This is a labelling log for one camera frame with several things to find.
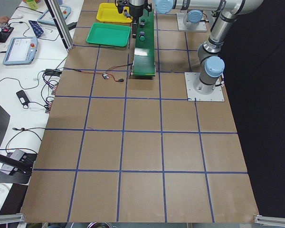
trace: human hand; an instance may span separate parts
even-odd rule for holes
[[[7,23],[8,21],[9,21],[9,17],[7,16],[0,17],[0,23]]]

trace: green tray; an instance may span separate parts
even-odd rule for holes
[[[125,47],[128,44],[130,32],[129,26],[94,23],[86,41],[90,44]]]

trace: black wall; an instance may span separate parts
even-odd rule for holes
[[[259,214],[285,218],[285,0],[239,16],[220,56]]]

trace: white table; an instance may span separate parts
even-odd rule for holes
[[[77,22],[80,10],[82,8],[84,0],[64,0],[64,5],[70,6],[72,8],[71,14],[66,19],[66,23]],[[22,2],[20,6],[27,6],[26,3]],[[38,10],[44,12],[47,9],[45,2],[42,0],[38,3]],[[24,21],[28,25],[28,20],[37,20],[41,15],[38,12],[34,12],[25,8],[18,8],[11,18],[18,18],[19,15],[23,16],[21,19],[12,19],[9,22],[19,22]],[[13,32],[8,38],[6,43],[0,43],[0,51],[6,51],[13,37],[22,37],[23,32],[28,28],[25,23],[13,23],[11,25],[14,27]],[[55,39],[58,36],[58,30],[54,26],[41,25],[44,27],[44,34],[41,38]],[[31,26],[30,29],[25,33],[25,36],[35,36]],[[71,36],[74,35],[74,29],[70,31]],[[0,80],[5,77],[17,78],[24,88],[30,88],[37,85],[37,75],[38,72],[45,70],[46,68],[55,69],[59,63],[67,56],[67,51],[63,45],[60,36],[56,41],[41,40],[39,39],[38,51],[35,55],[35,59],[30,65],[18,65],[18,66],[5,66],[3,65],[3,58],[5,54],[0,54]],[[25,90],[30,101],[38,102],[44,104],[40,96],[40,91],[44,86],[41,74],[39,75],[40,83],[39,86]],[[12,130],[13,127],[16,128],[30,128],[30,127],[45,127],[48,121],[48,114],[45,113],[45,109],[37,104],[30,104],[29,109],[23,109],[20,101],[16,96],[16,92],[21,90],[18,82],[16,80],[5,79],[0,82],[0,105],[5,109],[5,111],[10,115],[10,122],[1,144],[1,148],[4,149],[7,142],[18,132]],[[34,130],[41,138],[43,136],[43,129]],[[10,148],[30,148],[38,152],[40,147],[40,140],[37,136],[30,132],[21,133],[17,138],[15,138],[11,144]],[[0,154],[6,155],[5,151],[0,151]],[[2,185],[2,189],[5,189],[0,193],[0,209],[4,200],[7,197],[7,188]]]

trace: tiled table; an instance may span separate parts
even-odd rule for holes
[[[103,1],[85,0],[65,67],[103,73],[126,50],[85,42]],[[257,206],[225,102],[189,102],[183,72],[199,71],[208,33],[155,16],[156,77],[64,70],[22,212],[27,222],[240,222]]]

